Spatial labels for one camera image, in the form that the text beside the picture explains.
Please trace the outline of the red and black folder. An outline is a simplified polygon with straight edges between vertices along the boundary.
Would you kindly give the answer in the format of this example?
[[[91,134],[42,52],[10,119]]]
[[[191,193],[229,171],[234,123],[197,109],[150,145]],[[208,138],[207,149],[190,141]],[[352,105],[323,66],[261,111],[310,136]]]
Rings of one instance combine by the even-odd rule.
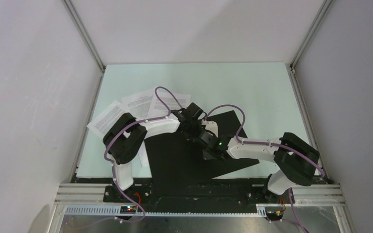
[[[160,134],[144,142],[159,196],[184,194],[190,185],[259,164],[256,159],[206,160],[203,149],[182,132]]]

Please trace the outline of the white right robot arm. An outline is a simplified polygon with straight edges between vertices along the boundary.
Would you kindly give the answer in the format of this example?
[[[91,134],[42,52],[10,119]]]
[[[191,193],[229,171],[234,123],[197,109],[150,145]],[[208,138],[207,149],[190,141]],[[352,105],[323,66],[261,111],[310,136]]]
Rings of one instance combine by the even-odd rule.
[[[311,186],[316,171],[325,174],[318,165],[320,153],[289,132],[282,137],[254,141],[239,136],[216,137],[203,131],[194,142],[216,159],[256,159],[275,163],[279,169],[269,176],[263,189],[263,197],[270,203],[277,202],[290,188]]]

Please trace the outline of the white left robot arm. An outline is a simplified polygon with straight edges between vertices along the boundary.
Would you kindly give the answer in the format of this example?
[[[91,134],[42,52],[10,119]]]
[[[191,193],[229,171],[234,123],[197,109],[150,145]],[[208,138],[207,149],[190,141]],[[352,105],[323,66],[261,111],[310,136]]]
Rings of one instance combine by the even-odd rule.
[[[129,112],[118,118],[105,134],[104,159],[111,163],[115,195],[122,202],[129,202],[134,196],[131,162],[138,154],[144,140],[176,131],[191,133],[195,125],[200,126],[199,117],[204,113],[195,103],[187,108],[170,110],[163,116],[138,120]]]

